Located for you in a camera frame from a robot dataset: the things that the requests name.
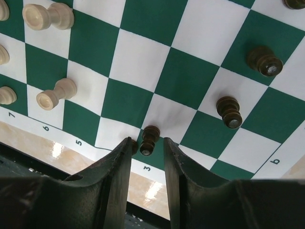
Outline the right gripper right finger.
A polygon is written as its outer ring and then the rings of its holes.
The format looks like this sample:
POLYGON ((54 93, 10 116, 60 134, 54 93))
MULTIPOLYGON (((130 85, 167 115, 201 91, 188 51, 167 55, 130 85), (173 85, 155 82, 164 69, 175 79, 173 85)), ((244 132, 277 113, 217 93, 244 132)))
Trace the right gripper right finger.
POLYGON ((171 228, 304 228, 304 180, 230 181, 188 157, 168 137, 163 152, 171 228))

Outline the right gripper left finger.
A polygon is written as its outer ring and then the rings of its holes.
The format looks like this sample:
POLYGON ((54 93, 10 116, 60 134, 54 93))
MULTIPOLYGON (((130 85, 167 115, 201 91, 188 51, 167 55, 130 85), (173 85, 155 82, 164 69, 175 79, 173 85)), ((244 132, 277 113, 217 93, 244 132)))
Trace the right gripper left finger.
POLYGON ((21 172, 0 160, 3 229, 122 229, 132 159, 132 139, 65 180, 21 172))

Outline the dark pawn g2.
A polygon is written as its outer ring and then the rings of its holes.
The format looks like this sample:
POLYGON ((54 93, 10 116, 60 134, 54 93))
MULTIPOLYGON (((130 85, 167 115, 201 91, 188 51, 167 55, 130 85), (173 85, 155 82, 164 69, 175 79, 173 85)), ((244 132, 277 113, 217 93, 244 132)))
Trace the dark pawn g2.
POLYGON ((226 127, 237 129, 241 126, 243 119, 240 114, 240 105, 234 97, 220 98, 216 103, 216 110, 226 127))

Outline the dark pawn h2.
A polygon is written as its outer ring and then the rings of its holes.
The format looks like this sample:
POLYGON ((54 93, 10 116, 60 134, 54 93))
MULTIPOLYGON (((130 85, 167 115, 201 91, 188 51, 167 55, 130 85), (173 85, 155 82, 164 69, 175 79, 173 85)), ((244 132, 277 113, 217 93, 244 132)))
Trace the dark pawn h2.
POLYGON ((265 77, 277 76, 284 66, 283 62, 267 46, 257 46, 250 50, 246 56, 246 62, 251 69, 265 77))

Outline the white chess pawn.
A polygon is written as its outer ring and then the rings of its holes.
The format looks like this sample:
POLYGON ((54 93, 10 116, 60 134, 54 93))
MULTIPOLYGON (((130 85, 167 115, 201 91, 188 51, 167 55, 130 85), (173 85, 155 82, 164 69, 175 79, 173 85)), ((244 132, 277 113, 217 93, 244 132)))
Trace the white chess pawn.
POLYGON ((44 110, 52 110, 61 99, 71 99, 77 93, 77 86, 73 80, 63 78, 56 82, 53 90, 45 90, 36 96, 38 105, 44 110))

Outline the green white chess mat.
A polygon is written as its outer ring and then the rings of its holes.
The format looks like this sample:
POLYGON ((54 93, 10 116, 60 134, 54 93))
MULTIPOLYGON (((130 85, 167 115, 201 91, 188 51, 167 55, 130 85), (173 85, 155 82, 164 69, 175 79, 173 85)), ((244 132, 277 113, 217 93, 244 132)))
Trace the green white chess mat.
POLYGON ((160 129, 135 173, 164 181, 163 139, 227 179, 278 178, 305 153, 305 11, 281 0, 66 0, 75 22, 32 30, 9 0, 1 86, 17 101, 0 119, 98 160, 124 138, 160 129), (265 77, 246 62, 257 46, 282 62, 265 77), (37 94, 69 78, 71 99, 42 109, 37 94), (234 97, 243 122, 225 126, 216 103, 234 97))

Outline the white chess rook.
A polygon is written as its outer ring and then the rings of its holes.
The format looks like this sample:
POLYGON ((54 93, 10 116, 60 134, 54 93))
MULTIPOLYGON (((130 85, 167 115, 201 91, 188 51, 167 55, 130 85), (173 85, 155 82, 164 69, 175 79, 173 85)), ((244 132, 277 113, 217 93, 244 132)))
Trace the white chess rook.
POLYGON ((25 23, 35 31, 48 29, 51 25, 59 30, 67 30, 74 25, 72 8, 59 2, 51 4, 48 8, 38 4, 27 4, 23 7, 22 16, 25 23))

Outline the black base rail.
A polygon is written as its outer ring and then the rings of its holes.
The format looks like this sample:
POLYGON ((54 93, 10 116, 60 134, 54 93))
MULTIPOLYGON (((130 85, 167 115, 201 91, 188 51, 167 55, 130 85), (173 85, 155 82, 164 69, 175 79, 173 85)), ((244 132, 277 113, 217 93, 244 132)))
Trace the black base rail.
POLYGON ((100 212, 88 183, 95 173, 73 175, 8 145, 0 145, 2 229, 94 229, 100 212))

